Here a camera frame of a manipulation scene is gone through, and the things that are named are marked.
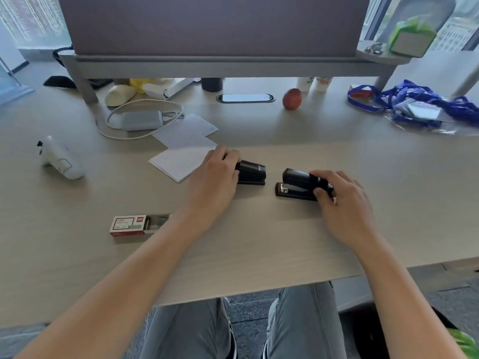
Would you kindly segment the person's leg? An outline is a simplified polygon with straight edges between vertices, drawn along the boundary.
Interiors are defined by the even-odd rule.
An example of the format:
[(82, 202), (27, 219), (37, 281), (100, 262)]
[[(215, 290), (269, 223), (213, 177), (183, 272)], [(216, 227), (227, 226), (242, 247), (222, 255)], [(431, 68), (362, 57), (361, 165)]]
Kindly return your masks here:
[(139, 359), (238, 359), (226, 297), (157, 307)]
[(261, 359), (347, 359), (330, 281), (280, 289)]

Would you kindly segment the white game controller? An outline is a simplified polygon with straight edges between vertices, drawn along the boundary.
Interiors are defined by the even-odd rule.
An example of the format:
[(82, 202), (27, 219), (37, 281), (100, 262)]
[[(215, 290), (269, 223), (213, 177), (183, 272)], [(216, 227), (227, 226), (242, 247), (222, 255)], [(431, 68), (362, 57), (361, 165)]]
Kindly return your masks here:
[(80, 161), (52, 136), (39, 140), (41, 165), (52, 167), (69, 180), (79, 180), (85, 176), (85, 169)]

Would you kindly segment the white cardboard box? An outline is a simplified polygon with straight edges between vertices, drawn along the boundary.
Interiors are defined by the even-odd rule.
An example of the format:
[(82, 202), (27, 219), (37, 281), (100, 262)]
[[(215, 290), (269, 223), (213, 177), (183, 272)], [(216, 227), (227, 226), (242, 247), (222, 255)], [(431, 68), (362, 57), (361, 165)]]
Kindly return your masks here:
[(195, 78), (157, 78), (143, 84), (142, 90), (150, 98), (169, 100), (194, 82)]

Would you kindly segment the cream computer mouse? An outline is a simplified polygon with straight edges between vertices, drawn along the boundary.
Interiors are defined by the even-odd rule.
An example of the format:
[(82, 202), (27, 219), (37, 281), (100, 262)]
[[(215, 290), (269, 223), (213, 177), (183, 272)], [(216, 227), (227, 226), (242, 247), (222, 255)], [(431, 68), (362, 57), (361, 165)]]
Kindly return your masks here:
[(114, 85), (105, 96), (107, 107), (119, 107), (129, 102), (136, 95), (136, 89), (130, 85)]

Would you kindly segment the black bag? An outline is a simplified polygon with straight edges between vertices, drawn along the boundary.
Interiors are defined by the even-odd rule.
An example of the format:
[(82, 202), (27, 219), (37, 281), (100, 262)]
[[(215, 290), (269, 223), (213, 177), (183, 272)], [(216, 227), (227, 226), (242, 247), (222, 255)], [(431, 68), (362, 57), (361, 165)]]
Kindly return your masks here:
[(339, 312), (348, 359), (390, 359), (373, 301)]

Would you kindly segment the person's right hand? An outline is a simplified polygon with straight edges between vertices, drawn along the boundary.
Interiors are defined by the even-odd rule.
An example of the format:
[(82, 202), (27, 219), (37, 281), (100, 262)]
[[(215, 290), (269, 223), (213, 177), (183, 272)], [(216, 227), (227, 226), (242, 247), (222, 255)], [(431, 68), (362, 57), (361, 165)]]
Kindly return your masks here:
[(377, 249), (384, 242), (378, 232), (369, 199), (362, 186), (343, 171), (312, 170), (334, 189), (335, 199), (329, 211), (321, 211), (329, 232), (357, 255)]

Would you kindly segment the grey power adapter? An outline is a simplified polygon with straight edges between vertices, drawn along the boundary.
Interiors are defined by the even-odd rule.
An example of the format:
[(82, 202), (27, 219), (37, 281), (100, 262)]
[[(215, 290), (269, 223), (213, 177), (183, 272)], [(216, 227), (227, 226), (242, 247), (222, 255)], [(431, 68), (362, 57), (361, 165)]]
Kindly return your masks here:
[(158, 110), (132, 111), (122, 114), (120, 129), (126, 132), (155, 131), (163, 125), (163, 115)]

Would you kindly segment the green patterned item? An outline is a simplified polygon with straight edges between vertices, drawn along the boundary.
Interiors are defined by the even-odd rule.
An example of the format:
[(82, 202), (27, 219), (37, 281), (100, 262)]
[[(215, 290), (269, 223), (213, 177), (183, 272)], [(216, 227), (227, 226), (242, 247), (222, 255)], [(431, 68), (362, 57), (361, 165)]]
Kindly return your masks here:
[(447, 330), (468, 359), (479, 359), (479, 348), (472, 337), (455, 328)]

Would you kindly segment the large black stapler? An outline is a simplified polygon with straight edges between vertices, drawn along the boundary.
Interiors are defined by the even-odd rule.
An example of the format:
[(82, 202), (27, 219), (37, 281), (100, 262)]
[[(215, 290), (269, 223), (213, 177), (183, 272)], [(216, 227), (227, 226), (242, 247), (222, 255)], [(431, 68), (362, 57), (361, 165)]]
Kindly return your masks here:
[(320, 188), (330, 199), (335, 198), (334, 189), (326, 179), (308, 172), (285, 169), (282, 178), (282, 182), (277, 182), (275, 185), (274, 192), (277, 197), (316, 201), (314, 190)]

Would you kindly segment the person's left hand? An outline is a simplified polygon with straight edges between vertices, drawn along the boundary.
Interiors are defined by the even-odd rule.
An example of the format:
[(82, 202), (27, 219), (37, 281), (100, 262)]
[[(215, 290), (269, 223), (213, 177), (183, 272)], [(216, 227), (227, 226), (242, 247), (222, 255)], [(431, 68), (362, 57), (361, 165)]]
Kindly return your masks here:
[(239, 172), (213, 171), (204, 161), (189, 177), (185, 204), (173, 214), (183, 229), (201, 234), (208, 230), (230, 205), (237, 189)]

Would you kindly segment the white paper sheet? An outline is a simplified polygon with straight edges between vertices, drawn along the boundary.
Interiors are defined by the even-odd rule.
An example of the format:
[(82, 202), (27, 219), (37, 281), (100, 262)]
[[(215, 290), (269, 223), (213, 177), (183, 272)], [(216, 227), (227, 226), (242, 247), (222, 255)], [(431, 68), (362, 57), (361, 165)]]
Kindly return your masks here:
[(195, 114), (168, 122), (154, 132), (152, 136), (167, 148), (184, 148), (191, 146), (209, 146), (214, 143), (208, 136), (217, 132), (218, 127)]

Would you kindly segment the black cup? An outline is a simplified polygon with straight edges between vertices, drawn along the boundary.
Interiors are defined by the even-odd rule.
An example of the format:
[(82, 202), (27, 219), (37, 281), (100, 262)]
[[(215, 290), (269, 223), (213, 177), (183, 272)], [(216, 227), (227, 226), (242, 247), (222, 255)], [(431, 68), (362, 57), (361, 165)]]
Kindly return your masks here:
[(223, 90), (224, 78), (201, 78), (201, 88), (206, 92), (218, 93)]

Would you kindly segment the person's left leg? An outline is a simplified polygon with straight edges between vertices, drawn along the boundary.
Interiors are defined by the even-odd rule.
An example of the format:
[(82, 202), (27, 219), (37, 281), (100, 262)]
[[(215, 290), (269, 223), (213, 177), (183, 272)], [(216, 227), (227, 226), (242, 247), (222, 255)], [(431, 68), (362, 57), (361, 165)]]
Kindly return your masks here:
[(157, 307), (139, 359), (238, 359), (226, 297)]

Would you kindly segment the red apple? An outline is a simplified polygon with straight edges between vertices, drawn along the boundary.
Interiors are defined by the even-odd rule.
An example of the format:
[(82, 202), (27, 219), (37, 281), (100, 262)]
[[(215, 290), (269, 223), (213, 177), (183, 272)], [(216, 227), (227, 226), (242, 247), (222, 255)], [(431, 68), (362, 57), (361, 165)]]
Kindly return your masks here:
[(301, 90), (294, 88), (288, 90), (283, 96), (283, 107), (286, 110), (297, 110), (303, 101)]

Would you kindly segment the small black stapler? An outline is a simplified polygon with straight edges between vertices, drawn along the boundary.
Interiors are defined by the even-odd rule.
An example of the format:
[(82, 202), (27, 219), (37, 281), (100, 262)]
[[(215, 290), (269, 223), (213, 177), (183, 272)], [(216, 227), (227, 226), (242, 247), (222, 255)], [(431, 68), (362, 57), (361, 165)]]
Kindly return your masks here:
[(238, 185), (265, 185), (266, 166), (242, 160), (235, 169), (239, 172)]

